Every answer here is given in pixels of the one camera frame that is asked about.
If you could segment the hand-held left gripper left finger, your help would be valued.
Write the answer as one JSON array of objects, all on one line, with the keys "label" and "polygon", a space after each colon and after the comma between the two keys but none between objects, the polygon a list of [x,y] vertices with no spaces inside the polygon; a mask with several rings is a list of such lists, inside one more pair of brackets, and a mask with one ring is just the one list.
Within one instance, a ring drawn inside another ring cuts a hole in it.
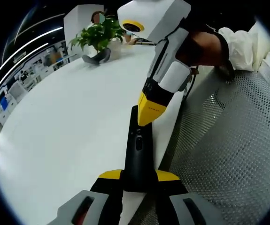
[{"label": "hand-held left gripper left finger", "polygon": [[102,173],[90,190],[83,190],[58,208],[50,225],[117,225],[123,211],[123,170]]}]

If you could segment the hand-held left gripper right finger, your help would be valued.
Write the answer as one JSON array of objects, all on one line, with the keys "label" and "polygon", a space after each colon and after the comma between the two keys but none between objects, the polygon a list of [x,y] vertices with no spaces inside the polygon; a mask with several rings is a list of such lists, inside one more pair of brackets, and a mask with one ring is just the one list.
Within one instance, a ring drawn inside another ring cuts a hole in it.
[{"label": "hand-held left gripper right finger", "polygon": [[197,193],[190,193],[170,172],[151,169],[146,177],[155,196],[160,225],[225,225],[222,212]]}]

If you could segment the person's right hand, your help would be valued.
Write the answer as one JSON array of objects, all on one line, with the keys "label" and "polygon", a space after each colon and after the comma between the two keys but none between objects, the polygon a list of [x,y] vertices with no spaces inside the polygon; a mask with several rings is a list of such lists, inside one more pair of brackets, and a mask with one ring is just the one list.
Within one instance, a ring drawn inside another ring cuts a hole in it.
[{"label": "person's right hand", "polygon": [[188,66],[226,66],[229,48],[217,32],[192,31],[176,53],[176,59]]}]

